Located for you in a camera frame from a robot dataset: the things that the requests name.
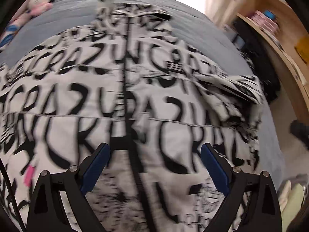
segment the blue object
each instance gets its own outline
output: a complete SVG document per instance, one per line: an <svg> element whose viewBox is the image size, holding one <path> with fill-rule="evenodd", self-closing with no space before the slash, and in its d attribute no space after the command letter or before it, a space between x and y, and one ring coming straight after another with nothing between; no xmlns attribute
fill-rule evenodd
<svg viewBox="0 0 309 232"><path fill-rule="evenodd" d="M230 192L228 177L206 144L202 145L200 156L217 190L227 196Z"/></svg>
<svg viewBox="0 0 309 232"><path fill-rule="evenodd" d="M273 13L271 13L269 10L264 11L263 14L266 15L271 20L275 20L276 19L276 16Z"/></svg>
<svg viewBox="0 0 309 232"><path fill-rule="evenodd" d="M105 165L109 160L109 155L110 148L107 144L104 144L104 146L101 148L101 151L97 154L83 175L83 185L80 189L83 196L93 190L96 182L98 181L98 178L100 177L100 174L102 173Z"/></svg>

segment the gray bed sheet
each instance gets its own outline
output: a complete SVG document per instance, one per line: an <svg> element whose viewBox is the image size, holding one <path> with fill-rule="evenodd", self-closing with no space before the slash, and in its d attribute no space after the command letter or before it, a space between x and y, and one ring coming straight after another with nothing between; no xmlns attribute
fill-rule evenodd
<svg viewBox="0 0 309 232"><path fill-rule="evenodd" d="M229 75L251 75L252 71L234 45L201 12L175 0L115 0L116 2L158 5L171 15L173 34L202 51ZM97 0L56 0L54 7L28 22L0 54L0 63L12 67L45 39L72 27L88 24L95 17ZM275 126L267 102L262 116L260 137L261 168L270 172L276 189L285 173Z"/></svg>

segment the gray blanket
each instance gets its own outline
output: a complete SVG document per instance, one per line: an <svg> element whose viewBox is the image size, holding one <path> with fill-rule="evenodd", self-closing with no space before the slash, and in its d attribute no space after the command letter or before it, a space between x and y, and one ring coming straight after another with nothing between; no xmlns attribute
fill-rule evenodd
<svg viewBox="0 0 309 232"><path fill-rule="evenodd" d="M163 7L172 15L173 33L214 60L228 75L252 75L234 45L202 13L174 0L115 0L149 3ZM75 26L85 25L95 17L97 0L57 0L54 7L25 25L10 46L0 54L0 63L12 67L22 56L45 39ZM270 172L276 189L284 174L285 163L267 102L262 116L260 167Z"/></svg>

